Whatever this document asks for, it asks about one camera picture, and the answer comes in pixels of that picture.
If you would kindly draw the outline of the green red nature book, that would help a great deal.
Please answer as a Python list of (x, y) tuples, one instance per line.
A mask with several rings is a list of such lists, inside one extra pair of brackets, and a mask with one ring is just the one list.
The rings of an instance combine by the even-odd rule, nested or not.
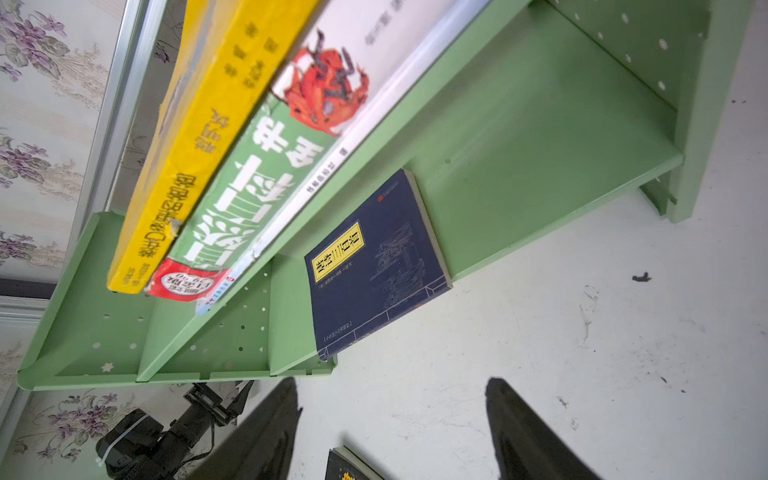
[(226, 158), (143, 291), (179, 302), (212, 293), (291, 194), (362, 115), (449, 1), (330, 1)]

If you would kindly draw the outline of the white blue swirl book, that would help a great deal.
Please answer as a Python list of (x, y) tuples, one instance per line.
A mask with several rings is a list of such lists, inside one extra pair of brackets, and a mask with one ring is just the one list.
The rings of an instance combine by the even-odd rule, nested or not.
[(207, 314), (239, 277), (262, 256), (264, 250), (312, 200), (317, 191), (345, 163), (349, 155), (377, 128), (486, 5), (485, 1), (458, 1), (451, 6), (436, 26), (400, 63), (398, 69), (376, 93), (372, 103), (363, 109), (362, 115), (354, 120), (335, 141), (330, 151), (322, 157), (319, 165), (313, 168), (311, 176), (300, 184), (300, 189), (291, 194), (287, 203), (248, 245), (213, 292), (196, 303), (196, 315)]

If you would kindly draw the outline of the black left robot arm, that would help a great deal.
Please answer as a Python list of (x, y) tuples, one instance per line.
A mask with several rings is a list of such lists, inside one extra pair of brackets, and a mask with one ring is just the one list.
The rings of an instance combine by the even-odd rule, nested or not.
[(183, 467), (208, 457), (215, 448), (195, 454), (207, 433), (226, 427), (242, 414), (253, 381), (238, 381), (238, 393), (226, 404), (205, 383), (195, 383), (184, 394), (188, 408), (169, 427), (142, 409), (127, 414), (96, 444), (97, 464), (111, 479), (173, 479)]

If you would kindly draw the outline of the yellow book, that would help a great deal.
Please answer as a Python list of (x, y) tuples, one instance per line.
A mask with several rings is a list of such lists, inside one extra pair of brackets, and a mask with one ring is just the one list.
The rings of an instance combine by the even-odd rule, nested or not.
[(314, 1), (190, 1), (179, 55), (106, 286), (140, 293), (191, 215)]

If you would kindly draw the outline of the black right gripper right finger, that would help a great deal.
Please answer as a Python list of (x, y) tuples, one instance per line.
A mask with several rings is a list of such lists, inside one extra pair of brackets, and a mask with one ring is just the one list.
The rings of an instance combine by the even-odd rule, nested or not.
[(485, 395), (502, 479), (598, 477), (504, 379), (491, 378)]

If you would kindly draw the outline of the dark blue book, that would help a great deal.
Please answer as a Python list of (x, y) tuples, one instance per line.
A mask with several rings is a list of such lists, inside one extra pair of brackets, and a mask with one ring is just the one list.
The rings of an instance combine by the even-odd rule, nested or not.
[(418, 184), (405, 169), (384, 182), (304, 261), (322, 361), (452, 287)]

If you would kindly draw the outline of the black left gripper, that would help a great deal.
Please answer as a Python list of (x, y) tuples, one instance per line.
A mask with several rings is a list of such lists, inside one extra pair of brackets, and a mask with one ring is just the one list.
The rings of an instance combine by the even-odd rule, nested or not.
[(195, 383), (184, 394), (189, 407), (181, 415), (179, 421), (187, 426), (208, 421), (218, 427), (229, 425), (244, 411), (248, 395), (254, 381), (236, 381), (237, 394), (225, 404), (223, 398), (206, 383)]

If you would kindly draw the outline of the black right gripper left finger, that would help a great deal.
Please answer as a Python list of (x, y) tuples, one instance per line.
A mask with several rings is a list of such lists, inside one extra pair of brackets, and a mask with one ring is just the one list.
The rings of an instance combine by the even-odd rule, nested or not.
[(296, 382), (285, 378), (189, 477), (286, 479), (301, 413)]

